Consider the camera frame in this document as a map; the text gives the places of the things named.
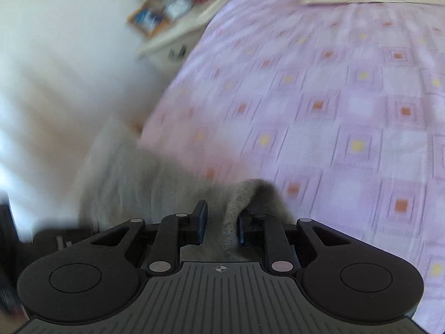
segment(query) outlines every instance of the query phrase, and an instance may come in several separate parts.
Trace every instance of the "metal screw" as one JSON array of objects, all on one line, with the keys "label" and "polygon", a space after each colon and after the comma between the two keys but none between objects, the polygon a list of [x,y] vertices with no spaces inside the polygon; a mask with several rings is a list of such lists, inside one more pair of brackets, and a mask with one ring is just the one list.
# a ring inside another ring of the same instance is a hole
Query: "metal screw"
[{"label": "metal screw", "polygon": [[288,261],[275,261],[272,264],[272,268],[278,272],[287,272],[291,271],[294,268],[294,265]]},{"label": "metal screw", "polygon": [[166,261],[155,261],[148,268],[154,272],[164,272],[170,270],[171,265]]}]

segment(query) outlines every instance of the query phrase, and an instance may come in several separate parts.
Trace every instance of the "bed sheet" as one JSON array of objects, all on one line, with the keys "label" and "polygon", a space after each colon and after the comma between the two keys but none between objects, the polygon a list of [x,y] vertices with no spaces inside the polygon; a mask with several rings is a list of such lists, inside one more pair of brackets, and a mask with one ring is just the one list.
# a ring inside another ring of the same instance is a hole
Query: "bed sheet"
[{"label": "bed sheet", "polygon": [[445,7],[231,0],[141,145],[410,261],[445,330]]}]

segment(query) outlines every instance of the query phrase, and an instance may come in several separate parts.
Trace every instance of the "drawer handle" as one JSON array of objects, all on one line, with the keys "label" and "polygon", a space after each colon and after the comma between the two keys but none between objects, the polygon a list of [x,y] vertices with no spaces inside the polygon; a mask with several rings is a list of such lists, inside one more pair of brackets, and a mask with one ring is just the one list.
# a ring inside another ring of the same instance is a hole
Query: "drawer handle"
[{"label": "drawer handle", "polygon": [[170,49],[168,57],[170,58],[170,60],[173,60],[173,61],[182,60],[182,59],[184,59],[184,57],[186,55],[186,51],[187,51],[187,45],[183,44],[181,46],[181,50],[179,50],[179,52],[177,54],[174,52],[173,49]]}]

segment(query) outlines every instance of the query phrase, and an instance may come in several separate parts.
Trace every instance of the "mattress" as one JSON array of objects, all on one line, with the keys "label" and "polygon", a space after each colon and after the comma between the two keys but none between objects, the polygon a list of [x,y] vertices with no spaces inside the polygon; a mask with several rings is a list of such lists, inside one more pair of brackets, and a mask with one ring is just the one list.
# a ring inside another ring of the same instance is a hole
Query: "mattress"
[{"label": "mattress", "polygon": [[414,319],[445,330],[445,7],[231,0],[141,146],[413,263]]}]

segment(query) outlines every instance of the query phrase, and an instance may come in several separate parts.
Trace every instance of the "triangular cutout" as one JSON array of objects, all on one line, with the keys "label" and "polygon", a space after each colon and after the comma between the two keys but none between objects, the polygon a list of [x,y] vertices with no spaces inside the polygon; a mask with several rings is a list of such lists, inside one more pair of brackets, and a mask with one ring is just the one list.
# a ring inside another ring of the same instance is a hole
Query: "triangular cutout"
[{"label": "triangular cutout", "polygon": [[121,229],[110,232],[109,234],[106,234],[105,236],[98,238],[91,244],[99,246],[110,246],[110,247],[117,246],[122,241],[128,230],[129,227],[122,227]]},{"label": "triangular cutout", "polygon": [[349,245],[350,242],[337,236],[335,233],[332,233],[328,230],[325,230],[321,227],[314,226],[312,228],[318,238],[323,242],[324,246],[340,246],[340,245]]}]

